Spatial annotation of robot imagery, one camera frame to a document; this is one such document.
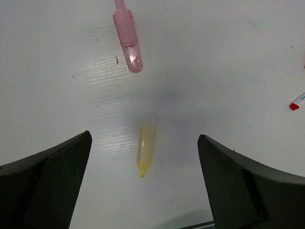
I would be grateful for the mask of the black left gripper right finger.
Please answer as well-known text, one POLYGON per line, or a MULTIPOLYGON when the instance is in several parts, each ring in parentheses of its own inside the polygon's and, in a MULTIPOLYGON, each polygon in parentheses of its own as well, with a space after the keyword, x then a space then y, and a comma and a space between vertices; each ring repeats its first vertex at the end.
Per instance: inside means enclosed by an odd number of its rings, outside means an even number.
POLYGON ((198 153, 217 229, 303 229, 305 179, 243 156, 206 135, 198 153))

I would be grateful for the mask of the pink highlighter pen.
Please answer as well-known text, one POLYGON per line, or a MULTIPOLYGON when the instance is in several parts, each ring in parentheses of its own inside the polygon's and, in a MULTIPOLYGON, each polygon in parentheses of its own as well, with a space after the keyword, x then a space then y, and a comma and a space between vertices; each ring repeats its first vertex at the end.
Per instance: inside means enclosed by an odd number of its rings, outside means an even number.
POLYGON ((123 0, 115 0, 116 11, 113 20, 129 71, 142 70, 140 48, 132 13, 126 9, 123 0))

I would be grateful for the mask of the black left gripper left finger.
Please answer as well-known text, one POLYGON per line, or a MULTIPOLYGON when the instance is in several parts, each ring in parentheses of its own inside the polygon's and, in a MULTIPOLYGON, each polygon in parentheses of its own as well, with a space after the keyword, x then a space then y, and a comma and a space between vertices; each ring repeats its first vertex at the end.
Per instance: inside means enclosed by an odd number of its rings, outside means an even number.
POLYGON ((2 229, 67 229, 90 155, 85 131, 0 167, 2 229))

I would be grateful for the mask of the yellow marker cap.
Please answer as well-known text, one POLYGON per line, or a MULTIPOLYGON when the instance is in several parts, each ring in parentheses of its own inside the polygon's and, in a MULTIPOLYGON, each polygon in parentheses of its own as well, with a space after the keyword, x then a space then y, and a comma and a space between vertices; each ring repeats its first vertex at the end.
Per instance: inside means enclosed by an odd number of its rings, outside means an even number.
POLYGON ((155 139, 156 116, 153 113, 143 113, 138 139, 136 163, 140 170, 141 178, 152 164, 155 139))

